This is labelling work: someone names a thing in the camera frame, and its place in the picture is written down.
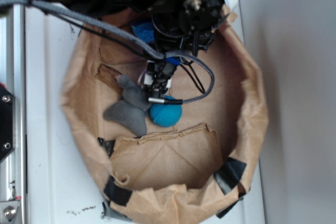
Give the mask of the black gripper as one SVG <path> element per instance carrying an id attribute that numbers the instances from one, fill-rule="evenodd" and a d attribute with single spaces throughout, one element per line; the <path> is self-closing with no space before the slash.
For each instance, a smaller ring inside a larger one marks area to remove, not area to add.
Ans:
<path id="1" fill-rule="evenodd" d="M 225 0 L 161 0 L 152 13 L 156 49 L 207 51 L 214 31 L 226 19 L 225 4 Z"/>

